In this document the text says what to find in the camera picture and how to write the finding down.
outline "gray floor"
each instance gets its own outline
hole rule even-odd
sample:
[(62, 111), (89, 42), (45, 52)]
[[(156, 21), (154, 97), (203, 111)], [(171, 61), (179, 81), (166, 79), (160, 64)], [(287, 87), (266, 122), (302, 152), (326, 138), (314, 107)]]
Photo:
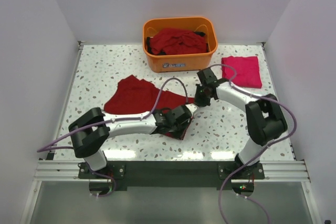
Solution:
[[(252, 196), (272, 217), (272, 224), (312, 223), (300, 183), (259, 183)], [(267, 223), (252, 202), (223, 193), (231, 223)], [(129, 188), (106, 198), (90, 196), (88, 183), (44, 183), (31, 223), (213, 224), (224, 223), (218, 191), (212, 188)]]

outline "orange plastic bin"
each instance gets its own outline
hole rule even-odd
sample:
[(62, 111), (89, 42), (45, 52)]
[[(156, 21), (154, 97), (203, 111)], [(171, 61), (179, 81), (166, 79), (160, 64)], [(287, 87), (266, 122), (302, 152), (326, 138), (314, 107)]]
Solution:
[[(155, 36), (163, 28), (180, 28), (204, 32), (209, 52), (190, 55), (152, 55), (147, 52), (146, 38)], [(143, 26), (143, 50), (148, 65), (154, 72), (199, 70), (206, 68), (216, 51), (218, 42), (212, 22), (204, 17), (157, 18), (147, 21)]]

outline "white speckled table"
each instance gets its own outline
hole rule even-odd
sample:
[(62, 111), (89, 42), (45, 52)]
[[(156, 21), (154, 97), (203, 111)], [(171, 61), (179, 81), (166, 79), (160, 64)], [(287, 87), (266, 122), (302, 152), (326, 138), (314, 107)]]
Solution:
[[(220, 63), (221, 57), (258, 56), (262, 89), (252, 92), (274, 93), (265, 55), (260, 45), (219, 45), (211, 64)], [(221, 77), (220, 67), (214, 67)], [(198, 78), (196, 71), (155, 73), (148, 64), (142, 45), (85, 45), (66, 107), (60, 135), (67, 133), (68, 125), (90, 108), (103, 107), (117, 90), (118, 82), (135, 75), (160, 87), (165, 79), (179, 77), (190, 95), (194, 95)], [(167, 90), (183, 94), (175, 81), (167, 84)], [(179, 161), (179, 160), (233, 160), (248, 140), (245, 114), (223, 101), (212, 101), (202, 108), (188, 128), (184, 140), (174, 140), (163, 135), (133, 134), (108, 139), (102, 146), (108, 159)], [(70, 138), (60, 145), (71, 145)], [(54, 160), (76, 159), (72, 150), (57, 150)], [(292, 161), (290, 141), (286, 140), (268, 149), (262, 161)]]

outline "white wall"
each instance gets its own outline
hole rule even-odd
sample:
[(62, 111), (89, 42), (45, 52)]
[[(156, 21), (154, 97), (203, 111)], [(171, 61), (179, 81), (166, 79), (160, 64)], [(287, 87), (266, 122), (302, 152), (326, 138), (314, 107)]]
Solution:
[(57, 0), (77, 40), (140, 42), (151, 18), (202, 15), (219, 41), (262, 42), (290, 0)]
[(0, 0), (0, 222), (19, 223), (77, 42), (56, 0)]
[(291, 0), (266, 43), (282, 102), (298, 118), (292, 138), (307, 162), (324, 219), (336, 221), (336, 0)]

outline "red towel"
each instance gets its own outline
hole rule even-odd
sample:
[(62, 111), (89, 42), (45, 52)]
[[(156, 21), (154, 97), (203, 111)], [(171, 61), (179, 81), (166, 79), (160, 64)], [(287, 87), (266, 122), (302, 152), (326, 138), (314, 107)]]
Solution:
[[(222, 64), (236, 69), (237, 76), (233, 83), (240, 87), (260, 89), (263, 85), (260, 79), (259, 62), (257, 56), (222, 58)], [(230, 68), (222, 67), (223, 78), (230, 79), (234, 72)]]
[(164, 51), (167, 55), (201, 54), (206, 52), (204, 37), (193, 31), (164, 28), (150, 40), (152, 52), (158, 55)]
[[(116, 115), (139, 114), (150, 111), (154, 106), (158, 93), (159, 89), (154, 84), (143, 79), (139, 80), (135, 76), (128, 76), (119, 81), (116, 93), (105, 104), (104, 110), (107, 113)], [(188, 102), (193, 103), (194, 98), (189, 98)], [(184, 96), (170, 91), (162, 91), (156, 108), (174, 109), (183, 104), (185, 104)], [(182, 140), (183, 137), (184, 134), (179, 136), (178, 139)]]

